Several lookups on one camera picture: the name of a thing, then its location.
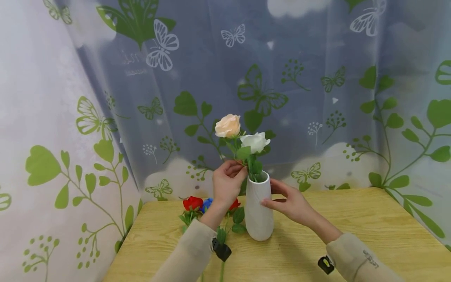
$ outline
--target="beige jacket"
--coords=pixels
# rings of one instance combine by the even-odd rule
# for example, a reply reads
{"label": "beige jacket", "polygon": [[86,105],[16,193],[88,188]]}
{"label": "beige jacket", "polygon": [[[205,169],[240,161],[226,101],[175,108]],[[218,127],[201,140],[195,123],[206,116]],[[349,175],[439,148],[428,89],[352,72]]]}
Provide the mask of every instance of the beige jacket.
{"label": "beige jacket", "polygon": [[[151,282],[196,282],[213,253],[214,237],[215,231],[193,220]],[[379,261],[362,241],[350,233],[345,233],[336,241],[327,244],[326,250],[335,268],[346,281],[404,281]]]}

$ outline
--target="white cloud print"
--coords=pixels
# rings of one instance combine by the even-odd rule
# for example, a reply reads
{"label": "white cloud print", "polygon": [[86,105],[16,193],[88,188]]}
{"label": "white cloud print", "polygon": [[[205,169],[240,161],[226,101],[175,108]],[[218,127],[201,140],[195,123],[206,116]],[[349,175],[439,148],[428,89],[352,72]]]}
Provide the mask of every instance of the white cloud print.
{"label": "white cloud print", "polygon": [[319,12],[329,3],[330,0],[268,0],[268,10],[273,17],[298,18],[311,11]]}

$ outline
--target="peach rose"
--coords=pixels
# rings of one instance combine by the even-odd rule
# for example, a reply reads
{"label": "peach rose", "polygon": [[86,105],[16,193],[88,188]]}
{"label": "peach rose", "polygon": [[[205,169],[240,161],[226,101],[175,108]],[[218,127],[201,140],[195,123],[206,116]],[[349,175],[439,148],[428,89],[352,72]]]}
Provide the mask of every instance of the peach rose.
{"label": "peach rose", "polygon": [[228,114],[216,123],[215,131],[217,137],[233,138],[239,134],[241,124],[239,116]]}

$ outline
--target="red rose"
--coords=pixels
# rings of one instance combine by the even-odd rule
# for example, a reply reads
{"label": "red rose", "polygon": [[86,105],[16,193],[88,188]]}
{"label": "red rose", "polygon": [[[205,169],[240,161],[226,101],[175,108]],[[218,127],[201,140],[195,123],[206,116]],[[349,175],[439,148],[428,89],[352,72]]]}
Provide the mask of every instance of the red rose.
{"label": "red rose", "polygon": [[238,202],[238,198],[236,198],[236,200],[233,202],[233,204],[230,206],[229,211],[231,211],[234,208],[239,207],[239,205],[241,205],[240,202]]}
{"label": "red rose", "polygon": [[202,209],[203,200],[201,198],[190,196],[188,199],[183,200],[183,206],[187,211],[189,211],[189,207],[191,207],[192,210],[195,210],[196,208]]}

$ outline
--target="white vase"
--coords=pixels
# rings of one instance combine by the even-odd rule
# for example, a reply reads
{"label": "white vase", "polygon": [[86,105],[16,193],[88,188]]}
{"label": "white vase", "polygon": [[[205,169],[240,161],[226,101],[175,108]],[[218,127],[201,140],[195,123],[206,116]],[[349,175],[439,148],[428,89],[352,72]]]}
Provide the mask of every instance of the white vase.
{"label": "white vase", "polygon": [[261,183],[253,182],[248,178],[246,187],[246,205],[244,215],[246,219],[246,229],[252,239],[264,241],[271,237],[274,230],[274,218],[272,210],[260,204],[263,199],[271,199],[271,184],[269,175],[262,171],[263,179]]}

